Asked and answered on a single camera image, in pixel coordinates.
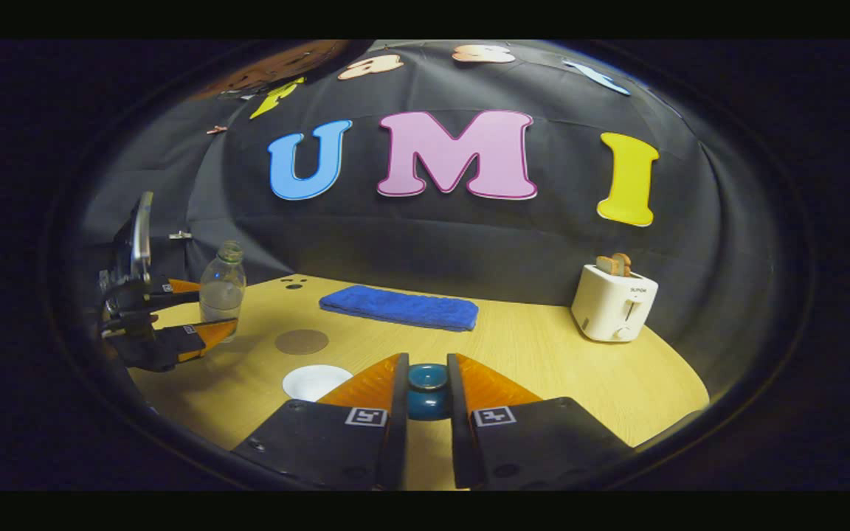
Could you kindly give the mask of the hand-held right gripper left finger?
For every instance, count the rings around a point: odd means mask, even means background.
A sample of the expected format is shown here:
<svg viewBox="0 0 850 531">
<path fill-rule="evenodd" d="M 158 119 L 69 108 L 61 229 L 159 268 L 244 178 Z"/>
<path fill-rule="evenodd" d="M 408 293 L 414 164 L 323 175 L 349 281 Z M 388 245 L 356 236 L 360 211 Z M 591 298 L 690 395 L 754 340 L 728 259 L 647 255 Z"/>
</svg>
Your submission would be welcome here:
<svg viewBox="0 0 850 531">
<path fill-rule="evenodd" d="M 287 400 L 232 453 L 317 490 L 397 490 L 409 369 L 408 353 L 397 353 L 317 401 Z"/>
</svg>

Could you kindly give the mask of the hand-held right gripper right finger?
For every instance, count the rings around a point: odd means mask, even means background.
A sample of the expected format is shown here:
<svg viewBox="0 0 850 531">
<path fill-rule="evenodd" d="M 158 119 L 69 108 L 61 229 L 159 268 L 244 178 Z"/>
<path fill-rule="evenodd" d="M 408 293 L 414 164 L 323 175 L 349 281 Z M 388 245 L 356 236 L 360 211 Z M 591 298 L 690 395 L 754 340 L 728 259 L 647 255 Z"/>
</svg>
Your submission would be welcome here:
<svg viewBox="0 0 850 531">
<path fill-rule="evenodd" d="M 446 369 L 459 490 L 586 490 L 634 456 L 573 398 L 543 399 L 460 353 Z"/>
</svg>

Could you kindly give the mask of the clear plastic water bottle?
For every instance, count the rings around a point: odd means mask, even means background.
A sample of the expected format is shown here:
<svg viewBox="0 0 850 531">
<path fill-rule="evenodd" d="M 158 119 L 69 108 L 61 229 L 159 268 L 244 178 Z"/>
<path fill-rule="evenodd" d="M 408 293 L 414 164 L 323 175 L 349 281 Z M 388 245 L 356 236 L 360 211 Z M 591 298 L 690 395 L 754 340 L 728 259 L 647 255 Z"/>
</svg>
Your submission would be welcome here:
<svg viewBox="0 0 850 531">
<path fill-rule="evenodd" d="M 246 286 L 242 246 L 236 240 L 227 240 L 200 278 L 200 320 L 239 319 Z"/>
</svg>

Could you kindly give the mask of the white teacup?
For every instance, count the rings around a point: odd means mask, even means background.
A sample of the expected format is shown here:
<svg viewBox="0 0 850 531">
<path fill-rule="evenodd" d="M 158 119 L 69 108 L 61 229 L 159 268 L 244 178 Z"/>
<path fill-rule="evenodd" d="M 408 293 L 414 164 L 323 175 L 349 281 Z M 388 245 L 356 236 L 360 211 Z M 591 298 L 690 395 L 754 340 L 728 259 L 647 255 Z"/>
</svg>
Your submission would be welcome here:
<svg viewBox="0 0 850 531">
<path fill-rule="evenodd" d="M 290 371 L 281 381 L 281 387 L 291 399 L 318 401 L 351 377 L 352 373 L 341 367 L 308 365 Z"/>
</svg>

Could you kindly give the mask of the teal teacup lid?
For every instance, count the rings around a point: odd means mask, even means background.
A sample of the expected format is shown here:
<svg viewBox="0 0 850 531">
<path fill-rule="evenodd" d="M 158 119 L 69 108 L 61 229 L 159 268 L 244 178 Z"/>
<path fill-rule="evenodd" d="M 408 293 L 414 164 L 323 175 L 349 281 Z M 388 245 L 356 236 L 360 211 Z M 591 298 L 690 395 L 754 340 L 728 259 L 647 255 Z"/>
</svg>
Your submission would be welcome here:
<svg viewBox="0 0 850 531">
<path fill-rule="evenodd" d="M 407 414 L 415 421 L 439 421 L 451 414 L 449 376 L 445 365 L 411 365 L 408 376 Z"/>
</svg>

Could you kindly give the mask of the round brown coaster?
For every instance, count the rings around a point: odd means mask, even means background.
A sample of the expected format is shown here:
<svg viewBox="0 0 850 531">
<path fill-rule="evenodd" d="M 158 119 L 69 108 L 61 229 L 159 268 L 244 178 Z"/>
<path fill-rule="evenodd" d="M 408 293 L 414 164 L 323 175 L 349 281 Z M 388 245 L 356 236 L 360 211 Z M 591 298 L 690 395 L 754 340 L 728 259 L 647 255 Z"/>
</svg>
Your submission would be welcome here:
<svg viewBox="0 0 850 531">
<path fill-rule="evenodd" d="M 321 330 L 287 330 L 276 337 L 274 346 L 285 354 L 314 354 L 328 346 L 328 336 Z"/>
</svg>

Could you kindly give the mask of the blue folded towel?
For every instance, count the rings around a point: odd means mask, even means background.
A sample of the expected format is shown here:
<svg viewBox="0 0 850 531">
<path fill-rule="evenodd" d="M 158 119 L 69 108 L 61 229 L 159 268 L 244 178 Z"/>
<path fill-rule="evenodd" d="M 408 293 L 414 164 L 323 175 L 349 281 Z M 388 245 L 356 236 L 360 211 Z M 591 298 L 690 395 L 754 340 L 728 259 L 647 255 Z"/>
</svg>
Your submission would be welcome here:
<svg viewBox="0 0 850 531">
<path fill-rule="evenodd" d="M 439 330 L 474 330 L 479 307 L 464 299 L 403 294 L 352 285 L 322 296 L 318 305 L 341 315 Z"/>
</svg>

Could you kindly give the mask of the white toaster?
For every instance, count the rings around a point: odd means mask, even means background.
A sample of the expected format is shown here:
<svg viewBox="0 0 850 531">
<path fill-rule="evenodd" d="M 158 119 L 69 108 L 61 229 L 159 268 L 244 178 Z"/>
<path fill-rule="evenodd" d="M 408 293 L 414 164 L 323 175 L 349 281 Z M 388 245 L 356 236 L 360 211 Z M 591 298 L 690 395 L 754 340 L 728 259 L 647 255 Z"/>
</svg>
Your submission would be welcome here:
<svg viewBox="0 0 850 531">
<path fill-rule="evenodd" d="M 639 274 L 612 276 L 585 265 L 570 310 L 588 339 L 631 342 L 640 335 L 658 288 L 657 282 Z"/>
</svg>

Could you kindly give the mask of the black backdrop cloth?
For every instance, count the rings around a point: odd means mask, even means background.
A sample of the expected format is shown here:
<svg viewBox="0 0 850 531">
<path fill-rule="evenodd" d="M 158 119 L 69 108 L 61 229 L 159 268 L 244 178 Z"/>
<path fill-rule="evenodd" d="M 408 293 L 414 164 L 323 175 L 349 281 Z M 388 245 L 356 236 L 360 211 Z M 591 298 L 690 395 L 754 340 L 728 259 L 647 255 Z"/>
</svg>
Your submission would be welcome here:
<svg viewBox="0 0 850 531">
<path fill-rule="evenodd" d="M 237 238 L 254 282 L 554 306 L 622 251 L 659 283 L 648 327 L 719 394 L 775 339 L 783 185 L 724 117 L 603 54 L 305 41 L 145 110 L 98 166 L 75 238 L 107 246 L 151 191 L 161 272 L 198 276 Z"/>
</svg>

